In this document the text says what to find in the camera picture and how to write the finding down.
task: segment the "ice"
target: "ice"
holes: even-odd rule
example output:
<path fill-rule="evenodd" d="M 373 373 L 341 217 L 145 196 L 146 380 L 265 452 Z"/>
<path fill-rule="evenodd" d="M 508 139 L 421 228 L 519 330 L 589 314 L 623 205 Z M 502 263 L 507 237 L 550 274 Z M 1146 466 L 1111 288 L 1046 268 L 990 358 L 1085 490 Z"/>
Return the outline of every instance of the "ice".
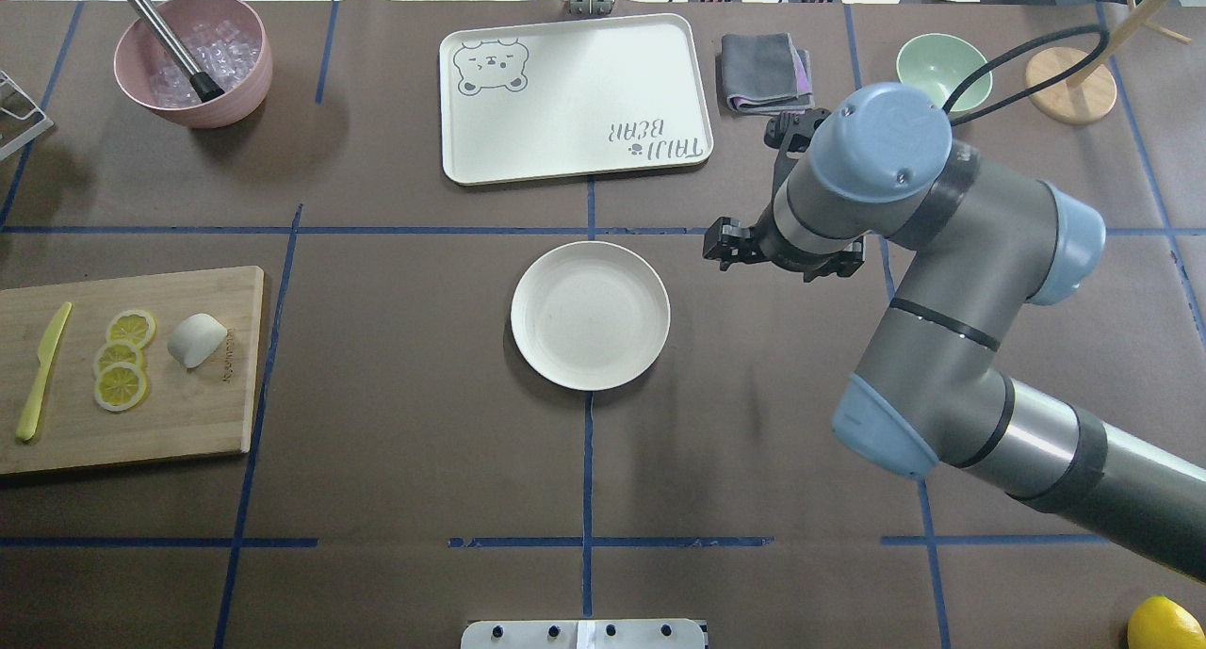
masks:
<path fill-rule="evenodd" d="M 206 70 L 222 90 L 230 90 L 247 78 L 259 58 L 258 39 L 239 30 L 230 21 L 217 25 L 198 23 L 181 41 L 201 70 Z M 188 107 L 200 104 L 188 78 L 166 51 L 160 51 L 151 93 L 159 107 Z"/>

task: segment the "green bowl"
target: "green bowl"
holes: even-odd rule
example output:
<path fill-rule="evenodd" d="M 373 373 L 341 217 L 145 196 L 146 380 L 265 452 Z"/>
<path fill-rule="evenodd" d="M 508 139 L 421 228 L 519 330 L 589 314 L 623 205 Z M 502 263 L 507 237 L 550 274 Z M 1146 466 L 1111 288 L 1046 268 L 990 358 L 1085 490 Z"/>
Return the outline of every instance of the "green bowl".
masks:
<path fill-rule="evenodd" d="M 930 95 L 930 100 L 942 107 L 955 87 L 967 75 L 988 60 L 973 45 L 959 36 L 929 34 L 913 36 L 896 54 L 896 77 Z M 988 99 L 993 90 L 993 74 L 978 78 L 955 101 L 952 112 L 966 112 Z"/>

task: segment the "blue joint cap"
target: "blue joint cap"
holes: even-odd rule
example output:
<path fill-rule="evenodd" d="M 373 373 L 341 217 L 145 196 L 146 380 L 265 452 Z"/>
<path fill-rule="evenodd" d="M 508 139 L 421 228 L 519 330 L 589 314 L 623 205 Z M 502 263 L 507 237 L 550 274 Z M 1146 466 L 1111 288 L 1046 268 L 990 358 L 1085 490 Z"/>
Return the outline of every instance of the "blue joint cap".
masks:
<path fill-rule="evenodd" d="M 933 182 L 950 144 L 950 122 L 925 93 L 872 83 L 822 122 L 808 156 L 826 188 L 853 201 L 885 204 Z"/>
<path fill-rule="evenodd" d="M 833 413 L 833 433 L 879 468 L 920 480 L 938 464 L 938 455 L 913 426 L 857 374 Z"/>
<path fill-rule="evenodd" d="M 1106 223 L 1101 215 L 1050 182 L 1043 185 L 1055 198 L 1055 256 L 1043 286 L 1026 300 L 1032 305 L 1054 305 L 1076 293 L 1106 249 Z"/>

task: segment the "wooden cutting board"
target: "wooden cutting board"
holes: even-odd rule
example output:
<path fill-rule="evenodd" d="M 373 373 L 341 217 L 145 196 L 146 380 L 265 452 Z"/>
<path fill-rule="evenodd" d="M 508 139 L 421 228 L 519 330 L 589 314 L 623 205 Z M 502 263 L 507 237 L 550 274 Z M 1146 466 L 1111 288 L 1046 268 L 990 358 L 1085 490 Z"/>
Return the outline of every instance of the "wooden cutting board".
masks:
<path fill-rule="evenodd" d="M 0 291 L 0 474 L 246 452 L 254 415 L 264 271 L 256 267 L 171 273 Z M 64 302 L 74 309 L 29 444 L 17 420 L 37 372 L 37 344 Z M 93 399 L 92 363 L 109 322 L 146 310 L 158 324 L 144 349 L 148 390 L 118 414 Z M 194 369 L 168 353 L 172 329 L 197 312 L 227 340 Z"/>

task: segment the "folded cloth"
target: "folded cloth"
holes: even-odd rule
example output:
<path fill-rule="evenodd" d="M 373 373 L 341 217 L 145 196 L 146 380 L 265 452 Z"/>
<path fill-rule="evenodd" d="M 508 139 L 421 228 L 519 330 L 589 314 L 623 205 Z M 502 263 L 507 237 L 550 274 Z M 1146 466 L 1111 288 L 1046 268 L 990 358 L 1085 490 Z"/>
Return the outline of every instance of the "folded cloth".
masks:
<path fill-rule="evenodd" d="M 725 35 L 720 39 L 720 84 L 738 113 L 801 112 L 814 107 L 812 62 L 791 35 Z"/>

